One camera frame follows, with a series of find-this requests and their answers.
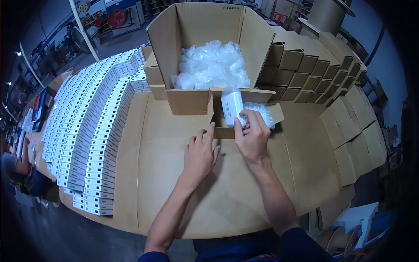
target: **open cardboard box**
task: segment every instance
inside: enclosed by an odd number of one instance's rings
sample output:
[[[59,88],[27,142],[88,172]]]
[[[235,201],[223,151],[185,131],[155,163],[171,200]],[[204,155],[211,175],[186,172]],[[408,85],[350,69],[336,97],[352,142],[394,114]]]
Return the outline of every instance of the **open cardboard box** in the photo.
[[[209,122],[215,122],[214,138],[215,139],[234,139],[234,129],[229,128],[224,119],[224,113],[221,105],[221,95],[223,88],[211,88],[209,92],[208,102],[208,119]],[[240,89],[243,103],[267,103],[275,91],[261,89]],[[284,120],[281,106],[278,101],[269,103],[268,109],[271,113],[275,124]]]
[[[177,3],[161,12],[147,27],[174,115],[206,115],[209,90],[174,90],[182,48],[219,40],[240,46],[250,88],[265,63],[274,30],[252,9],[221,3]]]

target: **seated worker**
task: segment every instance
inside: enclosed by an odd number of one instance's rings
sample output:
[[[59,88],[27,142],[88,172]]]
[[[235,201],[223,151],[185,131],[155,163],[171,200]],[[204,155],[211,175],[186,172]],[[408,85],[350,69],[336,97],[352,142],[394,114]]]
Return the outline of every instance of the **seated worker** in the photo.
[[[11,153],[3,136],[1,136],[1,177],[2,182],[18,187],[22,193],[34,197],[42,196],[54,183],[43,174],[32,168],[28,158],[29,139],[24,138],[22,160]]]
[[[262,116],[248,109],[244,109],[240,116],[247,116],[248,124],[242,129],[240,121],[234,119],[235,142],[259,185],[266,214],[273,230],[280,236],[281,246],[267,247],[261,245],[264,239],[258,239],[253,243],[237,243],[232,248],[218,247],[198,252],[195,261],[333,261],[333,257],[298,224],[294,205],[272,168],[267,153],[270,130]],[[220,146],[212,149],[214,125],[211,123],[208,133],[202,129],[189,139],[185,147],[184,169],[148,231],[144,254],[139,262],[169,261],[167,250],[186,206],[194,190],[214,167],[220,152]],[[206,141],[202,140],[204,133],[207,133]]]

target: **cable spool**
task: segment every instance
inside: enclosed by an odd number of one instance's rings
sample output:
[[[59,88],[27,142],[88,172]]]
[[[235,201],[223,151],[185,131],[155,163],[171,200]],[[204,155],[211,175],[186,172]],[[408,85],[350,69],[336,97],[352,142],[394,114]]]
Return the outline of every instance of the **cable spool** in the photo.
[[[358,232],[361,226],[356,226],[350,234],[345,234],[345,228],[338,226],[334,231],[323,231],[316,237],[316,242],[329,254],[333,255],[341,248],[344,249],[344,257],[354,251],[360,235]]]
[[[89,11],[90,9],[90,2],[84,2],[81,5],[79,5],[79,7],[77,8],[77,11],[79,12],[79,14],[84,14],[87,11]]]

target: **gray shirt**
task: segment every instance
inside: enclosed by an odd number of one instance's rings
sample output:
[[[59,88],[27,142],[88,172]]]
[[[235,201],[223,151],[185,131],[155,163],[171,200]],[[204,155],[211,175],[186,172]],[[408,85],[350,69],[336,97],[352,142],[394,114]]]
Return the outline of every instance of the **gray shirt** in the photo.
[[[28,191],[31,191],[34,186],[34,177],[32,172],[28,176],[22,176],[16,173],[16,163],[18,158],[10,153],[4,153],[1,157],[0,166],[1,166],[1,175],[7,176],[16,183],[23,184]]]

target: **cardboard box flap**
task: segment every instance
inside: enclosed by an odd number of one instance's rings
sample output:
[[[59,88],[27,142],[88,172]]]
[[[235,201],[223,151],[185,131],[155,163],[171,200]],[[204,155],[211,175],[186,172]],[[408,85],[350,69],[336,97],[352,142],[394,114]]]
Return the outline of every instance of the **cardboard box flap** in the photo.
[[[164,84],[167,89],[172,89],[170,76],[179,74],[178,65],[182,48],[176,5],[171,5],[161,12],[146,30],[157,64],[160,65]]]

